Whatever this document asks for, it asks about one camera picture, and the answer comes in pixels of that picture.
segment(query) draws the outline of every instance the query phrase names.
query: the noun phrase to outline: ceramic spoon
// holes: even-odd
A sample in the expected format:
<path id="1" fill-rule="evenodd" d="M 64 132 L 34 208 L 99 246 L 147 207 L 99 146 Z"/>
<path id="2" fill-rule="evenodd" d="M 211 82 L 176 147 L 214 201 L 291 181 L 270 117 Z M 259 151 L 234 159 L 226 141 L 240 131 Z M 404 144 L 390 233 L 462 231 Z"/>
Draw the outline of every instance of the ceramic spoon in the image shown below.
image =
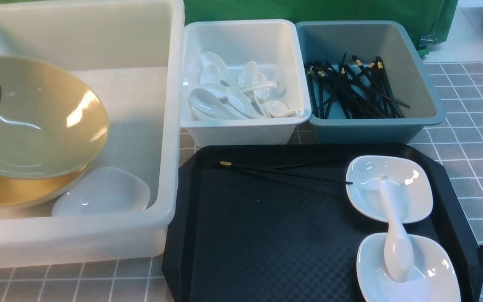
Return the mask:
<path id="1" fill-rule="evenodd" d="M 265 74 L 257 72 L 253 76 L 252 84 L 257 85 L 267 81 L 268 81 L 268 78 L 266 77 Z M 268 98 L 270 98 L 270 89 L 264 88 L 264 89 L 253 90 L 253 97 L 254 97 L 254 101 L 257 103 L 257 106 L 262 112 L 262 114 L 268 118 L 272 117 L 268 112 L 268 110 L 266 109 L 266 102 L 268 101 Z"/>
<path id="2" fill-rule="evenodd" d="M 305 114 L 305 109 L 288 109 L 288 106 L 281 101 L 268 101 L 266 102 L 265 106 L 266 111 L 274 118 L 285 118 L 293 114 L 301 118 Z"/>
<path id="3" fill-rule="evenodd" d="M 251 61 L 247 63 L 242 69 L 240 73 L 240 77 L 238 77 L 238 85 L 240 87 L 247 87 L 251 85 L 253 82 L 253 77 L 257 74 L 258 65 L 255 61 Z"/>
<path id="4" fill-rule="evenodd" d="M 221 101 L 215 97 L 211 92 L 195 88 L 190 92 L 190 105 L 195 107 L 201 113 L 207 115 L 212 119 L 236 119 L 226 108 Z"/>
<path id="5" fill-rule="evenodd" d="M 242 115 L 238 110 L 234 109 L 231 105 L 223 104 L 225 108 L 230 112 L 230 114 L 235 115 L 237 119 L 249 119 L 245 115 Z"/>
<path id="6" fill-rule="evenodd" d="M 205 68 L 210 65 L 217 66 L 217 68 L 219 69 L 219 73 L 221 75 L 221 81 L 225 82 L 226 84 L 229 84 L 232 87 L 239 88 L 239 85 L 236 82 L 236 80 L 234 80 L 230 76 L 229 70 L 227 69 L 225 62 L 223 61 L 223 59 L 221 59 L 221 57 L 219 57 L 215 53 L 205 52 L 203 53 L 201 59 L 203 60 L 203 65 Z"/>
<path id="7" fill-rule="evenodd" d="M 259 115 L 253 109 L 253 105 L 251 105 L 251 101 L 249 101 L 249 98 L 247 98 L 247 96 L 245 96 L 243 92 L 239 91 L 236 88 L 226 88 L 226 99 L 228 100 L 230 105 L 232 105 L 232 107 L 236 108 L 238 111 L 250 118 L 265 118 L 263 115 Z"/>
<path id="8" fill-rule="evenodd" d="M 275 81 L 268 81 L 266 83 L 261 83 L 261 84 L 251 85 L 251 86 L 247 86 L 245 88 L 241 88 L 241 89 L 239 89 L 239 91 L 245 93 L 245 92 L 253 91 L 255 89 L 276 88 L 276 87 L 277 87 L 277 83 Z M 217 98 L 220 98 L 220 99 L 226 98 L 226 87 L 221 85 L 221 84 L 200 83 L 200 84 L 196 84 L 195 88 L 205 89 L 205 90 L 213 93 L 213 95 L 215 95 Z"/>
<path id="9" fill-rule="evenodd" d="M 221 82 L 221 75 L 219 68 L 216 65 L 210 65 L 203 70 L 201 74 L 201 83 L 216 83 Z"/>
<path id="10" fill-rule="evenodd" d="M 409 279 L 413 270 L 413 247 L 404 225 L 398 220 L 396 207 L 389 195 L 389 180 L 385 174 L 379 177 L 379 189 L 385 206 L 385 213 L 389 220 L 389 231 L 383 251 L 385 265 L 395 281 L 405 282 Z"/>
<path id="11" fill-rule="evenodd" d="M 199 119 L 199 120 L 214 120 L 213 118 L 207 116 L 206 114 L 200 112 L 199 110 L 197 110 L 195 107 L 193 107 L 192 105 L 190 105 L 190 108 L 191 108 L 191 111 L 193 112 L 193 114 Z"/>

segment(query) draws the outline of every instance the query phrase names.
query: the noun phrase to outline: black plastic tray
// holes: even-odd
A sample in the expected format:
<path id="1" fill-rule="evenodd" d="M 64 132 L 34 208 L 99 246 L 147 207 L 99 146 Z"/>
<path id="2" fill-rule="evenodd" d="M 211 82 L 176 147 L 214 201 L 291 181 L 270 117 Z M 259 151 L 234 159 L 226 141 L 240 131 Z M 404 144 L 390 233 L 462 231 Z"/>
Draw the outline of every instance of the black plastic tray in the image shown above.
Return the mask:
<path id="1" fill-rule="evenodd" d="M 163 273 L 176 302 L 364 301 L 355 258 L 362 239 L 386 232 L 366 218 L 342 184 L 235 172 L 220 161 L 343 179 L 361 155 L 417 162 L 434 194 L 430 217 L 406 225 L 449 254 L 462 301 L 477 302 L 483 282 L 477 242 L 443 166 L 407 145 L 207 147 L 180 168 L 176 214 Z"/>

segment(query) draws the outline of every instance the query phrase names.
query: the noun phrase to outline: gray-blue bin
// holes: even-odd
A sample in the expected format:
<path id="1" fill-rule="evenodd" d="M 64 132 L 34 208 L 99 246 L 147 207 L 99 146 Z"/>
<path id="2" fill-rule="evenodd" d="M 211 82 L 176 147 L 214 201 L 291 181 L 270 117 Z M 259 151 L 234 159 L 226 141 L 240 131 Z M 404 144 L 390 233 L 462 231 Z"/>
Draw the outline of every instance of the gray-blue bin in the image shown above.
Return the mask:
<path id="1" fill-rule="evenodd" d="M 380 56 L 404 119 L 329 119 L 310 123 L 317 143 L 408 143 L 424 126 L 445 119 L 445 109 L 404 27 L 393 21 L 308 21 L 296 24 L 303 62 L 338 65 L 357 55 L 363 63 Z"/>

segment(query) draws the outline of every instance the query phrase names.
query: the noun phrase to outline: gold bowl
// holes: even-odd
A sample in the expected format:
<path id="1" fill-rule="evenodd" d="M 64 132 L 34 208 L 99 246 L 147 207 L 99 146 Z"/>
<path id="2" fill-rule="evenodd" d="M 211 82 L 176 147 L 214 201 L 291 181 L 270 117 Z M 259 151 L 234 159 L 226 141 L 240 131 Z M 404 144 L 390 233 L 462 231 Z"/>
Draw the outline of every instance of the gold bowl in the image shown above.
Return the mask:
<path id="1" fill-rule="evenodd" d="M 0 57 L 0 82 L 0 176 L 65 178 L 104 148 L 107 112 L 73 74 L 42 61 Z"/>
<path id="2" fill-rule="evenodd" d="M 87 167 L 44 180 L 22 180 L 0 176 L 0 208 L 39 205 L 73 187 L 86 174 Z"/>

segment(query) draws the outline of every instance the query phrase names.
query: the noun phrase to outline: white plastic container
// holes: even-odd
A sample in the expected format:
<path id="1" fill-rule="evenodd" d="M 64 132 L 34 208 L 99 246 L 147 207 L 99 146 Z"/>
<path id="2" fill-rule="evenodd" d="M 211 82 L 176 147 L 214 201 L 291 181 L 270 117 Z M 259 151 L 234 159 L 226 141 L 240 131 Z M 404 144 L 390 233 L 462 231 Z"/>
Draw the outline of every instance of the white plastic container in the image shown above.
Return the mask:
<path id="1" fill-rule="evenodd" d="M 210 145 L 282 145 L 296 125 L 311 114 L 301 48 L 295 25 L 286 20 L 213 21 L 186 26 L 184 33 L 184 82 L 195 85 L 203 72 L 201 55 L 213 52 L 226 63 L 236 79 L 247 62 L 255 61 L 269 80 L 278 83 L 270 99 L 283 101 L 289 108 L 302 107 L 301 118 L 201 121 L 190 110 L 182 94 L 181 126 L 199 147 Z"/>
<path id="2" fill-rule="evenodd" d="M 0 210 L 0 268 L 163 252 L 178 187 L 183 29 L 182 0 L 0 5 L 0 55 L 48 61 L 86 82 L 111 122 L 92 168 L 138 176 L 152 203 L 144 211 L 96 216 L 51 217 L 52 203 Z"/>

